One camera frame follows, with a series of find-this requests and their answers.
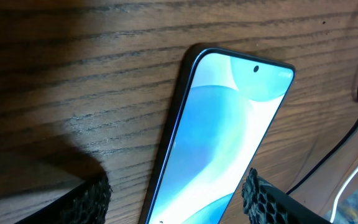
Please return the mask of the Galaxy smartphone blue screen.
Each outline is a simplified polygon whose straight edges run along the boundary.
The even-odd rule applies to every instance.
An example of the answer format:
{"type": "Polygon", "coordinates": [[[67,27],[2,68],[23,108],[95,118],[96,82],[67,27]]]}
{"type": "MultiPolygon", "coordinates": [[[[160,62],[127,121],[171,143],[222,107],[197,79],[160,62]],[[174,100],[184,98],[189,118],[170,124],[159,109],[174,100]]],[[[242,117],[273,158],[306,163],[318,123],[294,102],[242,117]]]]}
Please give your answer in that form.
{"type": "Polygon", "coordinates": [[[181,62],[141,223],[219,223],[296,76],[285,62],[192,45],[181,62]]]}

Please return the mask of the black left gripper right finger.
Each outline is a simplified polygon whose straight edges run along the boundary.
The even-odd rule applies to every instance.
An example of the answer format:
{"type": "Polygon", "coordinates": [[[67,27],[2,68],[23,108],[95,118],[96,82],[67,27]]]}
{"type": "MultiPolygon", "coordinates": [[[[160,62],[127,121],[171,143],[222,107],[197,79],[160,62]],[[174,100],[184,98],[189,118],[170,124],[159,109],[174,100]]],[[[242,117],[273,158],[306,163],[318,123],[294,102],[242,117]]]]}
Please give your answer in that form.
{"type": "Polygon", "coordinates": [[[251,224],[331,224],[251,168],[242,185],[243,211],[251,224]]]}

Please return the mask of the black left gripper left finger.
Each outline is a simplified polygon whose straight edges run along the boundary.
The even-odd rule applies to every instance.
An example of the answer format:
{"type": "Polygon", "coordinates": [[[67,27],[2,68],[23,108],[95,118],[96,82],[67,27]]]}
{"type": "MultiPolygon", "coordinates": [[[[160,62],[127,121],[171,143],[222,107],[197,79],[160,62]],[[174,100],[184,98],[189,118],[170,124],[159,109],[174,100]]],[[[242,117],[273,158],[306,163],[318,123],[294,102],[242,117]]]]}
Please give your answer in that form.
{"type": "Polygon", "coordinates": [[[104,224],[110,198],[111,187],[103,173],[16,224],[104,224]]]}

